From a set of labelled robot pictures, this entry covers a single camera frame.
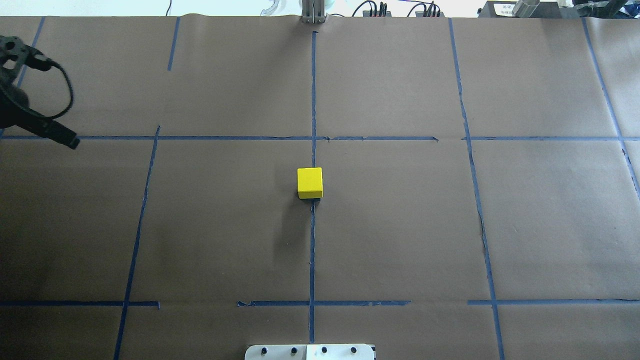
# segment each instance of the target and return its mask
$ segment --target black device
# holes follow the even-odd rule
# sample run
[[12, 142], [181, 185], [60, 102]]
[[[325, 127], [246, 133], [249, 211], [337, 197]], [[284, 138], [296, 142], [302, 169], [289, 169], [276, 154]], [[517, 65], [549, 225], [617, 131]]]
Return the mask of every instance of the black device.
[[[13, 85], [23, 65], [40, 71], [55, 67], [62, 72], [70, 97], [64, 110], [53, 116], [45, 116], [29, 107], [27, 94]], [[71, 81], [59, 63], [46, 57], [38, 49], [26, 45], [20, 38], [0, 35], [0, 129], [16, 125], [42, 138], [49, 138], [75, 149], [80, 143], [77, 134], [55, 121], [71, 109], [73, 102]]]

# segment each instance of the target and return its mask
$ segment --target metal mount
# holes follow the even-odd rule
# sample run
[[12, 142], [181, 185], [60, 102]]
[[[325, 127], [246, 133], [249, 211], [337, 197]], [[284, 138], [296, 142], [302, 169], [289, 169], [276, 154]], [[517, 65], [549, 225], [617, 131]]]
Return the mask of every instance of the metal mount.
[[244, 360], [376, 360], [367, 344], [252, 345]]
[[302, 22], [322, 24], [325, 20], [324, 0], [302, 0]]

